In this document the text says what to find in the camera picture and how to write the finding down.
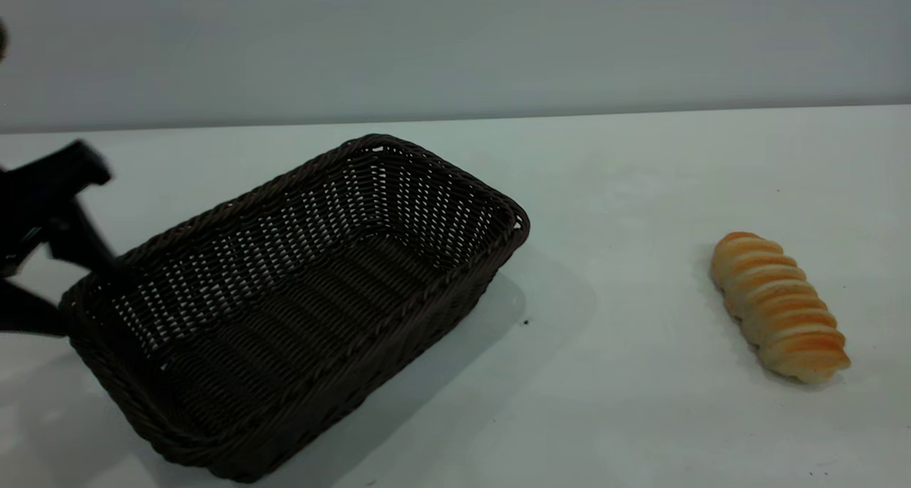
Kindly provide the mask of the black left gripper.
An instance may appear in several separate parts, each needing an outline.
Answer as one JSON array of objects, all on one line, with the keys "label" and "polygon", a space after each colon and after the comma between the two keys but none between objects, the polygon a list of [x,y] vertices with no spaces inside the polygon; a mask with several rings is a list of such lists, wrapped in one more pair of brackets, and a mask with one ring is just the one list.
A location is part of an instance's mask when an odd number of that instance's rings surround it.
[{"label": "black left gripper", "polygon": [[[98,277],[124,277],[126,271],[78,200],[82,190],[111,179],[103,157],[83,141],[3,171],[2,277],[16,274],[40,245],[47,245],[53,258]],[[1,280],[1,332],[67,336],[69,328],[54,304]]]}]

